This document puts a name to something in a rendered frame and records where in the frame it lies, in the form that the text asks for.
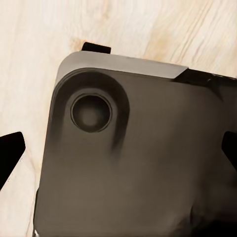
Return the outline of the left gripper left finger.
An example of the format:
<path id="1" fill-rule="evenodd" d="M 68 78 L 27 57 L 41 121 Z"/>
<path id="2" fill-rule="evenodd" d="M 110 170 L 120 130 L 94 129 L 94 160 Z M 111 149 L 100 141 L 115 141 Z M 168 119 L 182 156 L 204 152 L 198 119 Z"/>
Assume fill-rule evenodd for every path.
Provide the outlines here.
<path id="1" fill-rule="evenodd" d="M 26 149 L 22 132 L 0 137 L 0 191 Z"/>

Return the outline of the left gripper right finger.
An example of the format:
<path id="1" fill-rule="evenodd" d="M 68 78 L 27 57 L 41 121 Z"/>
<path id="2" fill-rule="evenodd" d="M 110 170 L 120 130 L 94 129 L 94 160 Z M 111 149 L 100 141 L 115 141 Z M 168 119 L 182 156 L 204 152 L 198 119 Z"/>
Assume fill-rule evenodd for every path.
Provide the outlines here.
<path id="1" fill-rule="evenodd" d="M 221 148 L 237 171 L 237 133 L 226 131 Z"/>

